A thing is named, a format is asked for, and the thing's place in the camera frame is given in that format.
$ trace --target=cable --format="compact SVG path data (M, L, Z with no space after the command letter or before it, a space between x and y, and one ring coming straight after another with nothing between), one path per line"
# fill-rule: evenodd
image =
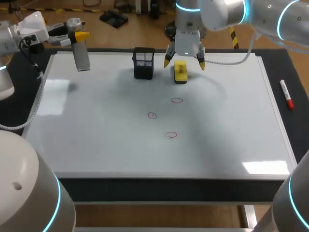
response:
M290 47L288 45L286 45L285 43L273 38L272 36L266 35L272 42L274 42L275 44L285 48L286 50L289 50L291 52L296 52L296 53L300 53L300 54L306 54L309 55L309 51L308 50L302 50L302 49L298 49L295 47Z
M29 52L29 56L27 56L22 48L22 42L25 41L27 46L28 46L28 52ZM19 42L19 50L20 52L24 55L24 57L30 62L30 64L32 65L32 67L39 73L38 78L42 78L44 76L42 70L39 68L38 64L33 62L31 60L31 51L30 51L30 46L31 46L31 38L29 37L25 37L23 38L20 42Z
M217 61L211 61L211 60L206 60L205 62L210 63L210 64L219 64L219 65L238 65L238 64L242 64L243 62L245 62L249 56L250 53L252 51L253 45L254 45L254 41L256 38L258 38L260 33L256 32L252 37L251 37L251 41L250 41L250 45L249 45L249 49L248 49L248 53L246 54L245 58L241 61L238 62L231 62L231 63L226 63L226 62L217 62Z
M11 58L8 55L6 55L6 57L9 59L9 61L6 62L5 66L7 66L11 62Z
M83 5L86 6L86 7L99 6L99 5L101 5L101 3L102 3L102 0L98 0L98 3L97 3L97 4L94 4L94 5L86 5L86 4L85 4L85 0L83 0Z
M25 38L23 38L23 39L19 42L19 50L20 50L21 54L23 54L24 57L25 57L27 60L29 60L30 64L32 65L32 61L31 61L30 57L28 57L28 56L25 54L24 50L23 50L22 47L21 47L22 42L23 42L23 41L26 41L26 40L27 40L27 38L25 37Z
M33 111L33 114L31 115L31 117L28 119L27 122L25 122L24 124L20 125L20 126L17 126L17 127L7 127L7 126L4 126L4 125L1 125L0 124L0 128L1 129L4 129L4 130L8 130L8 131L15 131L15 130L19 130L19 129L22 129L26 126L28 126L34 119L35 115L37 114L38 112L38 109L40 107L40 104L41 104L41 100L42 100L42 96L43 96L43 90L44 90L44 86L45 86L45 83L46 83L46 80L45 80L45 77L42 77L42 81L41 81L41 86L40 86L40 89L39 89L39 99L38 99L38 103Z
M33 3L37 2L37 1L39 1L39 0L33 0L31 2L28 2L27 4L21 6L21 8L25 8L25 7L29 6L30 4L33 4Z
M22 49L22 47L21 47L21 44L22 44L23 41L26 41L26 44L28 45L29 57L25 54L25 52L23 51L23 49ZM19 42L19 49L20 49L20 52L26 57L26 59L29 60L29 62L31 63L32 67L34 67L35 70L37 70L37 71L39 72L39 74L40 74L39 77L38 77L38 78L41 78L41 85L40 85L40 88L39 88L39 99L38 99L38 103L37 103L37 105L36 105L36 107L35 107L35 109L34 109L34 111L33 111L33 114L31 115L31 117L28 119L27 122L25 122L24 124L22 124L22 125L20 125L20 126L17 126L17 127L7 127L7 126L5 126L5 125L0 124L0 129L4 129L4 130L8 130L8 131L15 131L15 130L19 130L19 129L22 129L22 128L26 127L27 125L29 125L29 124L33 121L33 119L34 119L36 113L38 112L38 109L39 109L39 107L40 107L40 104L41 104L41 100L42 100L42 96L43 96L43 90L44 90L44 86L45 86L46 80L45 80L45 77L44 77L43 72L42 72L42 71L40 70L40 68L38 67L38 64L35 63L35 62L33 62L33 61L31 60L31 56L30 56L30 54L31 54L31 53L30 53L30 43L29 43L29 42L31 42L31 39L30 39L30 38L26 38L26 37L23 38L23 39Z

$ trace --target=white table surface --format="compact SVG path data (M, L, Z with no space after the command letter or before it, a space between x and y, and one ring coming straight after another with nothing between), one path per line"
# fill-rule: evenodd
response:
M296 161L261 58L205 71L181 58L189 81L176 85L179 57L163 69L164 55L155 55L147 81L134 79L130 53L92 53L86 72L76 71L71 53L58 53L23 136L59 178L285 179L292 172Z

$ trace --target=yellow black striped tape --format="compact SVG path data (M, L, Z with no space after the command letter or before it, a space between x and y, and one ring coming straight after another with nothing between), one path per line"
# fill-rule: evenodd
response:
M87 12L87 13L97 13L97 12L101 12L103 13L103 10L90 10L90 9L77 9L77 8L61 8L61 9L57 9L57 8L20 8L22 11L54 11L56 13L61 13L61 12ZM5 8L5 7L0 7L0 11L8 11L9 8ZM173 11L166 11L165 14L168 15L174 15L175 12Z
M235 33L234 28L233 28L233 27L230 27L229 30L230 30L230 34L231 34L231 37L232 37L234 49L239 49L238 39L237 39L237 37L236 37L236 33Z

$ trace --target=yellow eraser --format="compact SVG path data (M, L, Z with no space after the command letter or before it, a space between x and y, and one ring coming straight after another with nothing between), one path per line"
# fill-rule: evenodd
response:
M185 60L177 60L174 63L175 83L185 84L188 81L187 63Z

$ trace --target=white cable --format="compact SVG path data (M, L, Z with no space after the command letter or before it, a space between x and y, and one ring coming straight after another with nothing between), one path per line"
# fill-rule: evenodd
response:
M28 121L25 122L24 124L20 125L20 126L17 126L17 127L7 127L7 126L4 126L4 125L1 125L1 124L0 124L0 128L1 128L1 129L8 130L8 131L15 131L15 130L19 130L19 129L22 129L22 128L28 126L28 125L32 122L32 120L34 119L34 117L35 117L35 115L36 115L36 113L37 113L37 111L38 111L38 109L39 109L39 107L40 107L40 104L41 104L41 100L42 100L42 96L43 96L43 90L44 90L45 82L46 82L46 80L45 80L45 77L43 76L43 77L42 77L42 80L41 80L40 89L39 89L39 92L40 92L40 93L39 93L38 103L37 103L37 105L36 105L36 107L35 107L35 109L34 109L33 114L32 114L31 117L28 119Z
M5 66L7 66L11 62L11 58L8 55L6 55L6 57L9 58L9 61L6 62Z
M21 8L27 7L27 6L29 6L30 4L33 4L33 3L37 2L37 1L38 1L38 0L33 0L33 1L31 1L31 2L28 2L27 4L21 6Z
M300 54L306 54L306 55L309 55L309 51L308 50L302 50L302 49L298 49L298 48L295 48L295 47L290 47L288 45L286 45L285 43L273 38L272 36L269 36L267 35L267 37L272 41L274 42L275 44L285 48L286 50L289 50L291 52L296 52L296 53L300 53Z
M245 58L241 61L238 61L238 62L232 62L232 63L227 63L227 62L217 62L217 61L212 61L212 60L206 60L205 62L207 63L211 63L211 64L219 64L219 65L238 65L238 64L242 64L243 62L245 62L249 56L250 56L250 53L252 51L252 48L253 48L253 45L254 45L254 41L256 38L258 38L260 35L260 33L256 32L252 38L251 38L251 41L250 41L250 45L249 45L249 49L248 49L248 53L246 54Z

